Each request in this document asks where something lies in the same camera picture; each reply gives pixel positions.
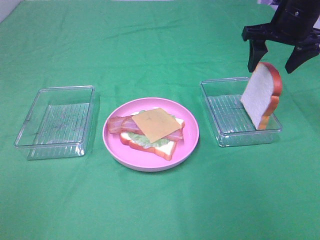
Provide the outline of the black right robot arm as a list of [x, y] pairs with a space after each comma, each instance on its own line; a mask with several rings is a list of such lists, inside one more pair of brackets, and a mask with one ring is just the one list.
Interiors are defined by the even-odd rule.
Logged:
[[266, 41], [294, 46], [285, 69], [292, 73], [320, 54], [320, 30], [314, 25], [320, 16], [318, 0], [282, 0], [269, 23], [245, 26], [242, 39], [249, 40], [248, 70], [253, 72], [268, 52]]

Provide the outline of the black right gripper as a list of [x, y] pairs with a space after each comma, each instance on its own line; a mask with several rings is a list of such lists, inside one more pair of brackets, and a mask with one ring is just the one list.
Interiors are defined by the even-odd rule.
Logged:
[[310, 21], [245, 26], [241, 36], [244, 41], [249, 41], [247, 68], [250, 73], [268, 52], [266, 41], [295, 46], [285, 64], [288, 74], [320, 54], [320, 31]]

